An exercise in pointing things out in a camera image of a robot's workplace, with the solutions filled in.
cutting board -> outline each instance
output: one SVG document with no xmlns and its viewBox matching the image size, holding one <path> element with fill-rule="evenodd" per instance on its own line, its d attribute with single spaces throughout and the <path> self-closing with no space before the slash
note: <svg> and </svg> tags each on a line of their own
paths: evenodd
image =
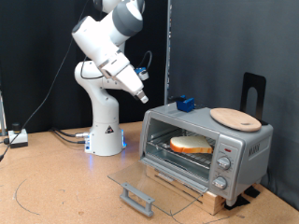
<svg viewBox="0 0 299 224">
<path fill-rule="evenodd" d="M 256 132 L 262 127 L 261 122 L 257 119 L 234 109 L 214 108 L 211 109 L 210 114 L 217 122 L 243 132 Z"/>
</svg>

black curtain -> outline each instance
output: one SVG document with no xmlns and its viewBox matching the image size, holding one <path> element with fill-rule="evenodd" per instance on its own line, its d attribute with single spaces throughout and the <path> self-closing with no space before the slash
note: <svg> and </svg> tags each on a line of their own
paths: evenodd
<svg viewBox="0 0 299 224">
<path fill-rule="evenodd" d="M 2 1 L 0 7 L 0 78 L 7 127 L 23 124 L 45 98 L 72 39 L 86 0 Z M 83 17 L 100 20 L 100 12 L 87 3 Z M 125 91 L 109 91 L 120 103 L 120 122 L 143 119 L 144 113 L 164 102 L 167 0 L 147 1 L 144 28 L 126 43 L 125 55 L 137 66 L 147 50 L 153 53 L 143 105 Z M 47 102 L 28 123 L 28 133 L 89 127 L 93 112 L 87 92 L 74 78 L 84 55 L 73 41 Z"/>
<path fill-rule="evenodd" d="M 266 176 L 263 185 L 299 209 L 299 2 L 172 4 L 169 94 L 186 94 L 209 107 L 239 109 L 244 73 L 266 77 L 263 120 L 274 127 L 274 134 L 270 179 Z M 257 94 L 249 94 L 253 114 Z"/>
</svg>

wooden table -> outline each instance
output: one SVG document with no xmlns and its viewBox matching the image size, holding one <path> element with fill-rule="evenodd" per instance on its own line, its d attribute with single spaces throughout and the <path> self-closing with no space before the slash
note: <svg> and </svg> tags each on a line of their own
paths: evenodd
<svg viewBox="0 0 299 224">
<path fill-rule="evenodd" d="M 139 160 L 141 125 L 121 124 L 128 147 L 112 157 L 86 154 L 53 133 L 29 134 L 29 147 L 10 149 L 0 163 L 1 223 L 299 223 L 298 211 L 261 185 L 250 204 L 216 216 L 193 204 L 173 217 L 155 207 L 151 218 L 136 212 L 107 176 Z"/>
</svg>

control knob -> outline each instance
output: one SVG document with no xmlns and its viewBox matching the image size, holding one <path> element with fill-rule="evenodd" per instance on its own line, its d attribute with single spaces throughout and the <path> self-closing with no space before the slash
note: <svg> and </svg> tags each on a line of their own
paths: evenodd
<svg viewBox="0 0 299 224">
<path fill-rule="evenodd" d="M 231 162 L 227 157 L 221 157 L 217 159 L 217 164 L 224 170 L 227 170 L 231 167 Z"/>
<path fill-rule="evenodd" d="M 227 186 L 226 180 L 223 177 L 217 177 L 213 180 L 212 185 L 219 189 L 225 189 Z"/>
</svg>

bread slice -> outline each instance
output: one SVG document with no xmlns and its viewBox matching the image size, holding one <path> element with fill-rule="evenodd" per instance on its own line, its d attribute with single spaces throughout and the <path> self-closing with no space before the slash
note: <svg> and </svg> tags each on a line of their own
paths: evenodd
<svg viewBox="0 0 299 224">
<path fill-rule="evenodd" d="M 181 136 L 170 139 L 170 148 L 175 152 L 212 153 L 213 149 L 204 136 Z"/>
</svg>

